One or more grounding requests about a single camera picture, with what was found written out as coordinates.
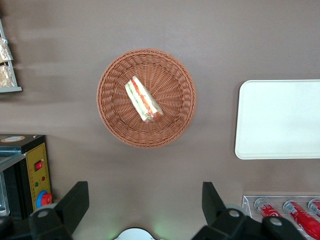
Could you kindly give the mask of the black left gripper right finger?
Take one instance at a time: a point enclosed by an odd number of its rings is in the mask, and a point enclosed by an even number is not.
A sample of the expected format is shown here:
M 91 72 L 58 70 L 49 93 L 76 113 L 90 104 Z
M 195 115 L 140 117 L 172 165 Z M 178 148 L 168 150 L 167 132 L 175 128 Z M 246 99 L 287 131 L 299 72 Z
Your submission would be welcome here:
M 249 240 L 245 233 L 247 217 L 235 208 L 227 208 L 212 182 L 202 183 L 202 211 L 207 225 L 194 240 Z

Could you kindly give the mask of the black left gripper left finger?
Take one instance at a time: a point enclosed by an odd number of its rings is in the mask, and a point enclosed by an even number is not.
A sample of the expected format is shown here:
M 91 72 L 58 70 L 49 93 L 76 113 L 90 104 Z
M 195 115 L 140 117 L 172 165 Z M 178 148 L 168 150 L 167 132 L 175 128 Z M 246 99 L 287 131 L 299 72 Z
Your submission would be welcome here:
M 32 239 L 71 240 L 88 208 L 88 182 L 79 181 L 57 204 L 43 206 L 29 217 Z

